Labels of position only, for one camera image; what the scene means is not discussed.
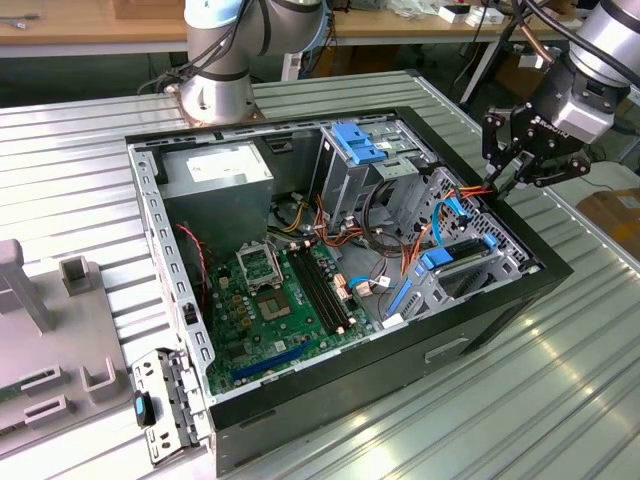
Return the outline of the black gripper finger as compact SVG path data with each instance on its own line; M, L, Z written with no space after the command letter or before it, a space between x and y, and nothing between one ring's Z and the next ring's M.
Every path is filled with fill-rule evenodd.
M502 185L497 194L505 199L512 190L532 185L543 188L587 175L591 170L589 156L580 150L566 157L539 159L529 156L521 162L514 175Z
M510 178L502 186L496 187L495 180L505 171L515 158L515 147L511 142L501 147L498 140L499 131L506 126L510 110L491 107L482 118L482 157L487 162L487 175L483 187L491 187L497 193L509 193L515 186Z

